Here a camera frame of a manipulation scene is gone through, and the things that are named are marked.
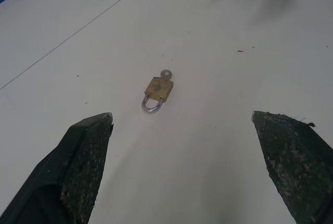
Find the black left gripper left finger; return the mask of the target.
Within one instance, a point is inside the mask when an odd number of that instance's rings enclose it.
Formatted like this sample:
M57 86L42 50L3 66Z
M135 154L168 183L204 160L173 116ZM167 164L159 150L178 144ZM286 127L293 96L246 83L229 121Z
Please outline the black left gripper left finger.
M72 125L0 216L0 224L88 224L113 131L110 112Z

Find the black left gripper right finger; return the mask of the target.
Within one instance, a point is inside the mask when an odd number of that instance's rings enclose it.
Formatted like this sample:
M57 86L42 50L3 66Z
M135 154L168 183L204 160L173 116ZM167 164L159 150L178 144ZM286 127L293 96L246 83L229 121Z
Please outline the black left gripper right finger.
M333 148L304 123L252 114L269 177L296 224L333 224Z

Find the brass padlock with steel shackle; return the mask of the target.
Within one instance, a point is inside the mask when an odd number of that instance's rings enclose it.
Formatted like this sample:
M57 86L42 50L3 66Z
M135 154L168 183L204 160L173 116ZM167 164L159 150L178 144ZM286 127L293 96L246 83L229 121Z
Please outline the brass padlock with steel shackle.
M166 80L162 77L153 77L144 92L145 96L141 103L142 109L149 113L157 112L163 103L167 101L173 89L173 84L171 80ZM157 104L152 108L146 106L150 99L157 101Z

